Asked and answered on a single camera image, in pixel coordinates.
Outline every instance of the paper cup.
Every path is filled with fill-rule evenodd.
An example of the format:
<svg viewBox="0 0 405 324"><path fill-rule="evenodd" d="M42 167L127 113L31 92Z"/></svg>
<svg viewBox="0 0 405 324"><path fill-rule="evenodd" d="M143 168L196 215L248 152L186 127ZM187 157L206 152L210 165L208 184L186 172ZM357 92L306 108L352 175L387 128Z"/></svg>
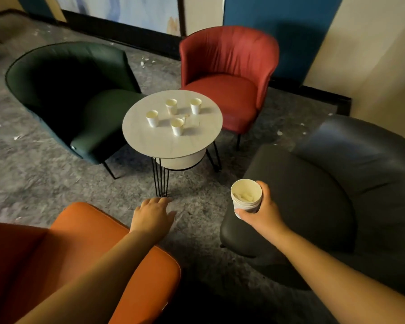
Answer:
<svg viewBox="0 0 405 324"><path fill-rule="evenodd" d="M195 98L190 100L190 108L192 109L192 114L197 115L201 112L201 99Z"/></svg>
<svg viewBox="0 0 405 324"><path fill-rule="evenodd" d="M165 102L168 113L170 115L175 115L177 113L177 100L176 99L167 99Z"/></svg>
<svg viewBox="0 0 405 324"><path fill-rule="evenodd" d="M244 178L235 181L231 186L231 198L234 209L257 212L263 198L263 190L254 180Z"/></svg>
<svg viewBox="0 0 405 324"><path fill-rule="evenodd" d="M146 113L146 118L151 127L156 127L159 124L158 112L156 110L150 110Z"/></svg>
<svg viewBox="0 0 405 324"><path fill-rule="evenodd" d="M184 120L180 118L171 119L171 128L175 136L180 136L183 134Z"/></svg>

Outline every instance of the artwork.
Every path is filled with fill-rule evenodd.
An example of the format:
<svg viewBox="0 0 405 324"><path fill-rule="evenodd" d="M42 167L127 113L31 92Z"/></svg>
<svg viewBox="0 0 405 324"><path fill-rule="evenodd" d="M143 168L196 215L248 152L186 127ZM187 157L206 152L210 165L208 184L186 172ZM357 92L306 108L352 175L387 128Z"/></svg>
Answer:
<svg viewBox="0 0 405 324"><path fill-rule="evenodd" d="M177 0L57 0L63 10L180 36Z"/></svg>

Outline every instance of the chair backrest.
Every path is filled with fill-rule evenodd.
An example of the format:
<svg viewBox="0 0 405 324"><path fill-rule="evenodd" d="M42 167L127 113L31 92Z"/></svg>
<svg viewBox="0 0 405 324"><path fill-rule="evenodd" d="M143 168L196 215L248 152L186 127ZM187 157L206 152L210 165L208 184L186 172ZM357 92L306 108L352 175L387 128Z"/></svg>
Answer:
<svg viewBox="0 0 405 324"><path fill-rule="evenodd" d="M22 263L47 232L38 227L0 223L0 306Z"/></svg>
<svg viewBox="0 0 405 324"><path fill-rule="evenodd" d="M198 76L224 73L252 81L257 108L264 102L271 74L279 62L276 39L257 29L218 26L200 30L180 43L182 87Z"/></svg>
<svg viewBox="0 0 405 324"><path fill-rule="evenodd" d="M6 84L66 145L91 97L114 88L140 92L124 51L88 42L47 45L24 54L8 69Z"/></svg>
<svg viewBox="0 0 405 324"><path fill-rule="evenodd" d="M405 254L405 138L333 116L294 153L331 174L350 198L358 225L355 252Z"/></svg>

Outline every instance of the floor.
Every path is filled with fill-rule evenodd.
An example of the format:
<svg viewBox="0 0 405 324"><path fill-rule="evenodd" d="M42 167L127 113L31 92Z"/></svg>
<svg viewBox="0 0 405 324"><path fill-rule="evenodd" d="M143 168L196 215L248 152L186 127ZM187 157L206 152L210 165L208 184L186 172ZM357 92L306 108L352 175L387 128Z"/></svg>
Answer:
<svg viewBox="0 0 405 324"><path fill-rule="evenodd" d="M102 166L59 146L8 92L4 74L13 60L33 48L95 41L124 49L142 92L151 94L180 87L180 62L16 14L0 16L0 40L0 222L48 227L66 205L82 200L129 225L133 209L155 193L150 159L123 147L107 161L122 176L113 181ZM218 236L230 186L242 177L258 147L275 143L291 150L335 110L269 88L263 111L242 137L239 152L232 133L222 131L216 139L222 172L214 173L205 158L193 169L170 174L171 209L178 215L162 247L184 268L184 289L178 295L187 302L173 303L173 318L179 318L180 307L187 305L204 314L201 323L217 323L232 313L239 319L246 318L245 313L258 314L280 324L335 323L312 292L264 278L242 258L221 249ZM219 305L225 305L222 316L216 315Z"/></svg>

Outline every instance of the green armchair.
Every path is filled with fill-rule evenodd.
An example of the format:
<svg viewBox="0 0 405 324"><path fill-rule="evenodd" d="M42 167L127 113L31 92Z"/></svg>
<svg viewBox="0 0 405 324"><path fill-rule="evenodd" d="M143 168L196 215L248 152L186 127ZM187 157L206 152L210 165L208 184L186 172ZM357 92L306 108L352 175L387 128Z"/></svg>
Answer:
<svg viewBox="0 0 405 324"><path fill-rule="evenodd" d="M6 73L6 85L63 147L93 164L125 145L124 115L144 95L124 51L68 42L34 49Z"/></svg>

